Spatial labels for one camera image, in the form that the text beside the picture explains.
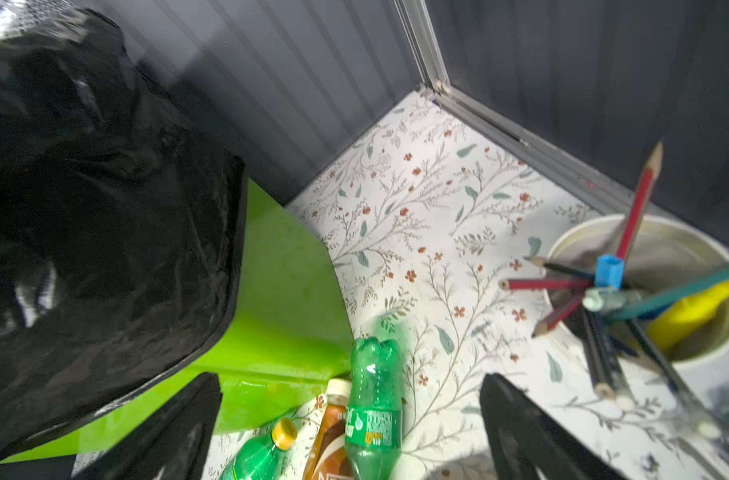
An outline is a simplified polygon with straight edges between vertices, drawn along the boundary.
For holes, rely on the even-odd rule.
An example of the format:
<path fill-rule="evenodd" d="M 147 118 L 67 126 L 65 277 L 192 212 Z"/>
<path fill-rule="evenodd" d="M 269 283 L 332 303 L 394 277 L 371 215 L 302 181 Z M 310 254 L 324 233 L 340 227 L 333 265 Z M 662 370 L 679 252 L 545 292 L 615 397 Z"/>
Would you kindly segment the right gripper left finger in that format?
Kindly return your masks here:
<path fill-rule="evenodd" d="M 200 479 L 222 404 L 220 379 L 203 373 L 76 479 Z"/>

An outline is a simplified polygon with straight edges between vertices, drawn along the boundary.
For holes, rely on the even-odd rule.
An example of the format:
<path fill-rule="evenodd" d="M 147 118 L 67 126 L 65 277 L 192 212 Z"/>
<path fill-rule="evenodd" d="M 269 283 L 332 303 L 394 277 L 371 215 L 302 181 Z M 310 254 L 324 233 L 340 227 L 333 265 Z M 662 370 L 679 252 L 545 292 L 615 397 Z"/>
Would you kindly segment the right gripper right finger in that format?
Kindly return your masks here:
<path fill-rule="evenodd" d="M 622 479 L 501 374 L 485 376 L 481 412 L 500 479 Z"/>

